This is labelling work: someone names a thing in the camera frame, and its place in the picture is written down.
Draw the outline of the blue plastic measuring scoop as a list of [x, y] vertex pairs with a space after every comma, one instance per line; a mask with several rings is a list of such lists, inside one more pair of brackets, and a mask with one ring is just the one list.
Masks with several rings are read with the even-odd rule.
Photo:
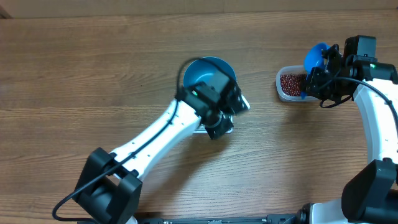
[[305, 81], [307, 80], [310, 72], [312, 71], [313, 67], [320, 67], [320, 68], [325, 68], [325, 63], [324, 63], [324, 58], [322, 56], [322, 51], [323, 50], [328, 50], [330, 48], [329, 45], [326, 43], [319, 43], [315, 45], [307, 54], [303, 61], [303, 67], [305, 71], [307, 72], [307, 76], [304, 79]]

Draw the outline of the white digital kitchen scale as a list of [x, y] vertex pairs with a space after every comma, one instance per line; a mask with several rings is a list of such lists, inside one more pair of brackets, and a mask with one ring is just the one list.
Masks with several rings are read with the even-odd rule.
[[[243, 103], [243, 106], [245, 106], [248, 110], [251, 108], [249, 102], [244, 97], [244, 95], [241, 95], [240, 100]], [[232, 132], [233, 132], [233, 128], [230, 128], [226, 133], [231, 134]], [[194, 134], [206, 134], [207, 131], [206, 131], [204, 125], [201, 124], [199, 127], [196, 128], [196, 130], [193, 133]]]

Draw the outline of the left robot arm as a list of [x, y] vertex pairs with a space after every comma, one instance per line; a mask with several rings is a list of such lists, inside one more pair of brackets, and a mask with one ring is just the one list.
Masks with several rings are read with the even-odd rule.
[[207, 81], [179, 88], [154, 123], [128, 143], [88, 157], [73, 194], [93, 223], [132, 223], [149, 171], [175, 145], [204, 126], [211, 139], [231, 128], [231, 117], [249, 110], [235, 78], [216, 72]]

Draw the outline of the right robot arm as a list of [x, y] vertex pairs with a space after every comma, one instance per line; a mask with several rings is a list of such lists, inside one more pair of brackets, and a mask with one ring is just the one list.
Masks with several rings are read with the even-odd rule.
[[308, 75], [301, 97], [338, 106], [353, 100], [359, 109], [368, 164], [344, 187], [341, 197], [313, 203], [306, 223], [397, 223], [397, 70], [376, 58], [376, 38], [357, 35], [314, 46], [303, 62]]

